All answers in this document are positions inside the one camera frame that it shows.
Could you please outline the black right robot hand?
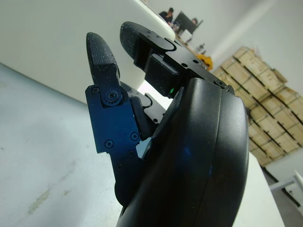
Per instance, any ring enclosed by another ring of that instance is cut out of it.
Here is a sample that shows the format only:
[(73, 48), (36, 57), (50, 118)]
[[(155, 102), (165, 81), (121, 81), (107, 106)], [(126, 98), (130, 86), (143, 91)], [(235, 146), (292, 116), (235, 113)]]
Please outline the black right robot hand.
[(168, 109), (153, 117), (129, 96), (104, 39), (86, 35), (93, 85), (85, 93), (98, 153), (108, 153), (119, 227), (231, 227), (246, 185), (243, 101), (176, 42), (134, 22), (120, 42)]

